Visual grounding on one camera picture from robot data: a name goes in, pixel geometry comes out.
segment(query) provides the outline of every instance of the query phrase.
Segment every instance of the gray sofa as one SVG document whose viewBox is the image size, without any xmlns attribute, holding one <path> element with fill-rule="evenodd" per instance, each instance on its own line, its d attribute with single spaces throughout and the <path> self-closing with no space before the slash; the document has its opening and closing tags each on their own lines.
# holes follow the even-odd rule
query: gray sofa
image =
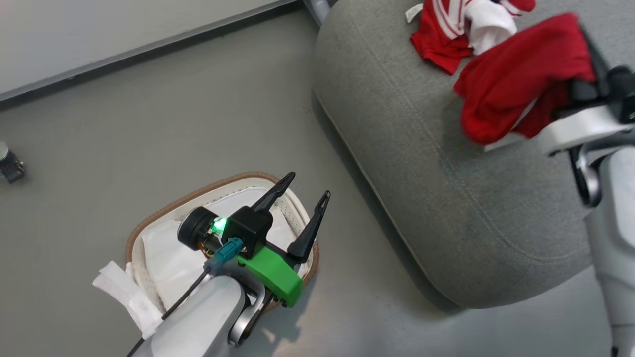
<svg viewBox="0 0 635 357">
<path fill-rule="evenodd" d="M 409 42 L 418 2 L 340 0 L 317 39 L 314 91 L 443 295 L 471 308 L 528 299 L 591 263 L 570 165 L 531 141 L 483 152 L 464 136 L 458 74 Z M 519 28 L 572 10 L 611 63 L 635 64 L 633 0 L 539 1 Z"/>
</svg>

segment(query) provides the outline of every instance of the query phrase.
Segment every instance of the black cable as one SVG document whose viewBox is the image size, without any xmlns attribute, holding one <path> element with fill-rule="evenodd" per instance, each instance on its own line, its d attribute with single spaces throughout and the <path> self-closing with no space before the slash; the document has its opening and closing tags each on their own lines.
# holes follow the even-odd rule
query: black cable
<svg viewBox="0 0 635 357">
<path fill-rule="evenodd" d="M 185 293 L 178 298 L 178 300 L 174 303 L 174 305 L 172 305 L 172 307 L 167 310 L 163 316 L 161 317 L 161 319 L 163 321 L 165 321 L 166 318 L 168 318 L 173 312 L 174 310 L 177 309 L 177 307 L 179 307 L 180 304 L 183 304 L 183 301 L 185 301 L 185 299 L 187 299 L 188 296 L 190 296 L 190 294 L 194 291 L 194 289 L 196 289 L 197 286 L 199 286 L 202 282 L 203 279 L 205 279 L 205 277 L 207 276 L 207 274 L 210 273 L 210 268 L 206 268 L 205 270 L 203 270 L 203 273 L 201 274 L 201 276 L 198 277 L 198 279 L 194 282 L 194 284 L 192 284 L 192 286 L 190 286 L 187 291 L 185 291 Z M 135 347 L 133 347 L 130 352 L 126 355 L 126 357 L 132 357 L 133 354 L 135 354 L 135 352 L 137 351 L 137 349 L 139 349 L 139 347 L 141 347 L 141 345 L 145 342 L 144 338 L 142 337 L 137 344 L 135 344 Z"/>
</svg>

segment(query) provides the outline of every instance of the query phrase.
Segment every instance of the teal connector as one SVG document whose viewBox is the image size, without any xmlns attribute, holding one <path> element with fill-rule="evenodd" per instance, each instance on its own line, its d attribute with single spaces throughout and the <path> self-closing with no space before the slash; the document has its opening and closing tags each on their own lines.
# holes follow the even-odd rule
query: teal connector
<svg viewBox="0 0 635 357">
<path fill-rule="evenodd" d="M 225 263 L 235 258 L 243 249 L 243 241 L 238 238 L 230 239 L 224 246 L 221 246 L 212 258 L 209 258 L 203 269 L 209 269 L 208 274 L 215 276 Z"/>
</svg>

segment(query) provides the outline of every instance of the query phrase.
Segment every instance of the green plastic part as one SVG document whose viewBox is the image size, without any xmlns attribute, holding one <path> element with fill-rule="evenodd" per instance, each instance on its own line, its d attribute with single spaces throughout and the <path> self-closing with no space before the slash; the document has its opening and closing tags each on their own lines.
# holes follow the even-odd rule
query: green plastic part
<svg viewBox="0 0 635 357">
<path fill-rule="evenodd" d="M 262 247 L 251 259 L 237 257 L 280 301 L 293 307 L 300 298 L 302 280 L 282 257 L 271 249 Z"/>
</svg>

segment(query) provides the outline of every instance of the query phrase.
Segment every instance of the gray floor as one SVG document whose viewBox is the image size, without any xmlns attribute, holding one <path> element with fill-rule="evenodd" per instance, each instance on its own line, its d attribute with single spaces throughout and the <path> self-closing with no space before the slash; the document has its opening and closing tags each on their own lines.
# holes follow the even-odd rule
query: gray floor
<svg viewBox="0 0 635 357">
<path fill-rule="evenodd" d="M 513 306 L 444 312 L 311 97 L 303 11 L 0 113 L 29 178 L 0 184 L 0 355 L 124 356 L 140 334 L 91 286 L 148 215 L 239 172 L 325 189 L 320 271 L 234 356 L 603 356 L 588 270 Z"/>
</svg>

